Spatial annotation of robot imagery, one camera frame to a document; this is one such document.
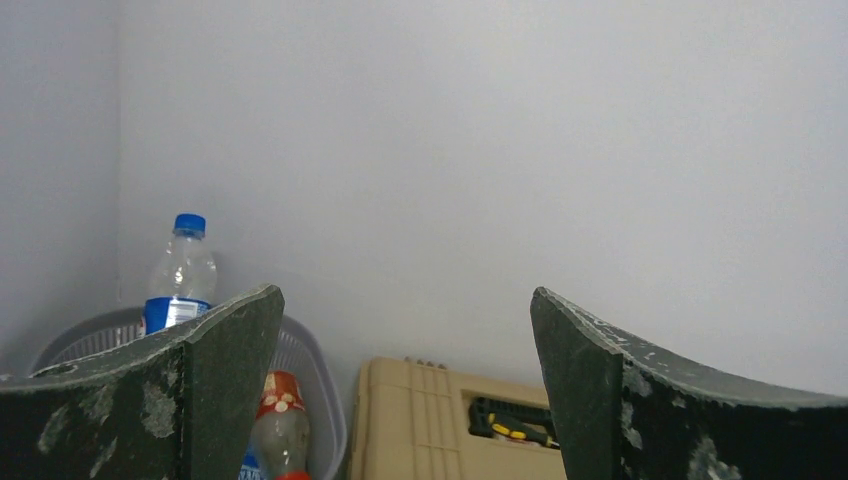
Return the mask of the blue label bottle white cap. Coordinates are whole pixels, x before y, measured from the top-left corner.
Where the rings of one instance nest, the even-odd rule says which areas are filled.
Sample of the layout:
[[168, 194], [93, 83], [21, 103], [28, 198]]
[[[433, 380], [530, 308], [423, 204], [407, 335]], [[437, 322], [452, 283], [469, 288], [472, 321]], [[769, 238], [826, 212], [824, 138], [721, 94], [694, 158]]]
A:
[[242, 465], [240, 467], [239, 480], [264, 480], [265, 477], [262, 473], [262, 470], [259, 467], [259, 464], [253, 454], [253, 450], [249, 448], [244, 456], [242, 461]]

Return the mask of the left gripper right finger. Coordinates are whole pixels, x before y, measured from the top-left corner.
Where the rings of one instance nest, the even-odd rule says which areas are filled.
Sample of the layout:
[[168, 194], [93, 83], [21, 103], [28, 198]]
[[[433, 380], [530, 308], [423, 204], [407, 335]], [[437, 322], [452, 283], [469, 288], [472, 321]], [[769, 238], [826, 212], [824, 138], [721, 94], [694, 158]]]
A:
[[530, 317], [570, 479], [843, 479], [844, 397], [695, 362], [539, 287]]

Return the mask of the clear bottle red cap front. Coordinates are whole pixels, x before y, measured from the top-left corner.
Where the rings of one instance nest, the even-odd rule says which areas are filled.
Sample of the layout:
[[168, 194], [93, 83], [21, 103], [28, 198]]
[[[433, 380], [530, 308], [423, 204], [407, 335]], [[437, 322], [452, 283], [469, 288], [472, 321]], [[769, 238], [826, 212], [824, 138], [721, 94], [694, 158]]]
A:
[[260, 395], [250, 446], [265, 479], [310, 479], [310, 423], [296, 377], [270, 371]]

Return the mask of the Pepsi bottle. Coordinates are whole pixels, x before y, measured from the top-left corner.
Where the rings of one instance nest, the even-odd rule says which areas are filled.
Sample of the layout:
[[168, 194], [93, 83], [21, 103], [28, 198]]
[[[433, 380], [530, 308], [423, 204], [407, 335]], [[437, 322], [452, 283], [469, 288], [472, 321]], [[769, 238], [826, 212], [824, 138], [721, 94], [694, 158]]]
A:
[[217, 266], [205, 237], [204, 217], [176, 216], [172, 236], [148, 282], [142, 309], [146, 335], [198, 318], [212, 308]]

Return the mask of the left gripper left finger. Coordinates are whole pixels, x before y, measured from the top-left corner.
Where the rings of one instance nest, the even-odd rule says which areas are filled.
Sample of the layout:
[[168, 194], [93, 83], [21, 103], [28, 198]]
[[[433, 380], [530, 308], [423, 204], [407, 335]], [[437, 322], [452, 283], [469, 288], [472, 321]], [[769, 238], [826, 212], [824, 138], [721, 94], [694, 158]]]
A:
[[234, 479], [285, 306], [265, 284], [205, 315], [1, 385], [5, 479]]

